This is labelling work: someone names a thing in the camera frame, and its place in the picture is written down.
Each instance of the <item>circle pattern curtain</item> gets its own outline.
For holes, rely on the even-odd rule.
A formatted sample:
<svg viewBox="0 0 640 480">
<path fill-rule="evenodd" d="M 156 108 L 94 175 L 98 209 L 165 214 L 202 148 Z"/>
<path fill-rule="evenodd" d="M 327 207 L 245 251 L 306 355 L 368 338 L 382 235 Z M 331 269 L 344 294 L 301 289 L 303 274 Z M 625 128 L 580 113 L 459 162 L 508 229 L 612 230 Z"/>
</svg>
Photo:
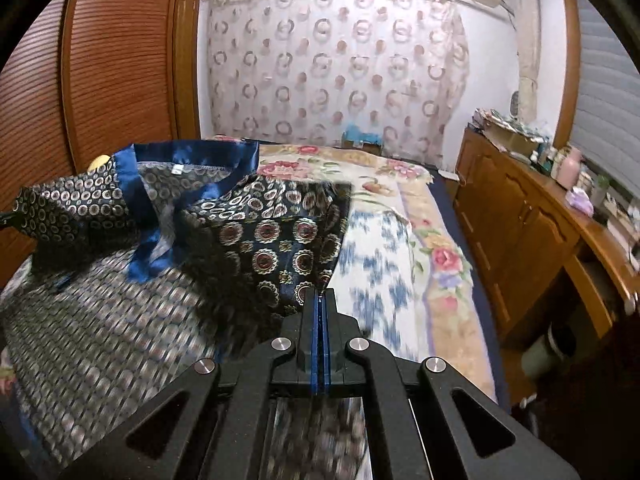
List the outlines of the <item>circle pattern curtain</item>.
<svg viewBox="0 0 640 480">
<path fill-rule="evenodd" d="M 385 156 L 441 165 L 468 75 L 450 0 L 212 0 L 213 131 L 340 146 L 354 124 Z"/>
</svg>

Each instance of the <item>bottle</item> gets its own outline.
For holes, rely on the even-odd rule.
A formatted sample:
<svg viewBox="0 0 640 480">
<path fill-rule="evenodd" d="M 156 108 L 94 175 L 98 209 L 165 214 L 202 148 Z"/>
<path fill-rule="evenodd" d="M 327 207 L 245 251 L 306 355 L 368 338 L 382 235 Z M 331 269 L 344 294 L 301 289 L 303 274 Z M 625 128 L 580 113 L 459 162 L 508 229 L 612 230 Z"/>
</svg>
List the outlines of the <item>bottle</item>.
<svg viewBox="0 0 640 480">
<path fill-rule="evenodd" d="M 551 169 L 554 166 L 554 160 L 556 159 L 556 155 L 558 154 L 558 150 L 556 150 L 553 146 L 549 147 L 549 152 L 546 156 L 546 161 L 543 164 L 545 170 L 551 172 Z"/>
<path fill-rule="evenodd" d="M 560 170 L 560 165 L 562 164 L 563 161 L 564 161 L 564 153 L 557 152 L 556 158 L 554 159 L 553 168 L 551 169 L 551 178 L 553 180 L 558 179 L 558 171 Z"/>
<path fill-rule="evenodd" d="M 580 175 L 580 163 L 582 161 L 582 153 L 578 148 L 571 148 L 571 152 L 566 156 L 560 170 L 556 182 L 565 189 L 571 189 L 578 182 Z"/>
<path fill-rule="evenodd" d="M 538 163 L 540 164 L 540 166 L 544 167 L 546 163 L 546 158 L 548 156 L 549 156 L 549 146 L 545 144 L 545 147 L 542 149 L 542 151 L 540 152 L 540 156 L 538 157 Z"/>
</svg>

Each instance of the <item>wooden dresser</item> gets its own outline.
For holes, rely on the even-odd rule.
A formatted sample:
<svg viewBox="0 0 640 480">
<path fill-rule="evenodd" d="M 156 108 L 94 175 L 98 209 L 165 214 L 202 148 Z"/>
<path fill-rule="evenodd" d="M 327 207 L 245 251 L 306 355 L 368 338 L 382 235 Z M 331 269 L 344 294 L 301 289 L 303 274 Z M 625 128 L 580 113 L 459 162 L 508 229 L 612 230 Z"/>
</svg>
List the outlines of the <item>wooden dresser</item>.
<svg viewBox="0 0 640 480">
<path fill-rule="evenodd" d="M 454 209 L 503 345 L 524 349 L 542 333 L 554 308 L 546 295 L 561 279 L 573 283 L 602 338 L 639 289 L 638 276 L 607 229 L 571 209 L 555 181 L 471 129 L 457 169 L 462 182 Z"/>
</svg>

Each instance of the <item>cabinet door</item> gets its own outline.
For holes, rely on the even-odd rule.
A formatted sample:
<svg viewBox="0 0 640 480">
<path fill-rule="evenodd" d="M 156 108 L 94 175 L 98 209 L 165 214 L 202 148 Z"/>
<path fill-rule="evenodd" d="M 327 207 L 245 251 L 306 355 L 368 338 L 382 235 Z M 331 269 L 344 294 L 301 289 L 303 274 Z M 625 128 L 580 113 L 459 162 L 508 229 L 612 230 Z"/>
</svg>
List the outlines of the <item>cabinet door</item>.
<svg viewBox="0 0 640 480">
<path fill-rule="evenodd" d="M 492 189 L 499 177 L 497 150 L 492 147 L 478 153 L 468 174 L 466 186 L 458 190 L 456 209 L 465 235 L 472 247 L 478 270 L 484 280 L 489 279 L 490 265 L 484 252 L 486 233 L 494 214 Z"/>
<path fill-rule="evenodd" d="M 471 173 L 475 167 L 474 161 L 476 156 L 482 151 L 482 137 L 479 134 L 465 130 L 460 146 L 460 154 L 456 164 L 456 171 L 462 178 L 462 182 L 466 184 L 471 178 Z"/>
<path fill-rule="evenodd" d="M 516 245 L 523 227 L 523 218 L 532 210 L 538 192 L 533 184 L 510 160 L 502 158 L 498 179 L 487 198 L 491 216 L 485 219 L 478 237 L 492 281 Z"/>
<path fill-rule="evenodd" d="M 540 197 L 524 213 L 520 237 L 494 284 L 500 325 L 508 332 L 529 310 L 558 274 L 578 242 L 578 233 L 551 204 Z"/>
</svg>

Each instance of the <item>blue satin trim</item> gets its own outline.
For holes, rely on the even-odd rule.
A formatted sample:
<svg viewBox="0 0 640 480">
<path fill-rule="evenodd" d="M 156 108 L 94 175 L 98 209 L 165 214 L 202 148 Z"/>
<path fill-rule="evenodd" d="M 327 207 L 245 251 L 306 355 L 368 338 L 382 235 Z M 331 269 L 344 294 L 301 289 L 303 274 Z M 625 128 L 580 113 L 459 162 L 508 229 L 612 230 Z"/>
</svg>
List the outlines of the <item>blue satin trim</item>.
<svg viewBox="0 0 640 480">
<path fill-rule="evenodd" d="M 174 221 L 178 213 L 200 198 L 218 198 L 229 192 L 248 174 L 258 169 L 259 143 L 256 140 L 172 140 L 151 144 L 132 144 L 113 155 L 124 200 L 140 229 L 140 245 L 129 264 L 129 279 L 146 282 L 175 263 L 177 252 L 170 248 L 154 261 L 151 254 L 160 239 L 158 216 L 138 173 L 139 162 L 169 162 L 195 166 L 231 168 L 231 174 L 220 182 L 184 193 L 174 203 Z M 174 224 L 178 244 L 179 222 Z"/>
<path fill-rule="evenodd" d="M 324 296 L 318 296 L 318 306 L 320 308 L 320 316 L 322 317 L 322 384 L 323 391 L 329 392 L 331 386 L 330 362 L 329 362 L 329 332 L 326 320 L 326 302 Z"/>
<path fill-rule="evenodd" d="M 318 299 L 318 291 L 316 290 L 314 297 L 314 323 L 311 330 L 311 393 L 317 395 L 319 393 L 318 383 L 318 341 L 321 336 L 320 332 L 320 302 Z"/>
</svg>

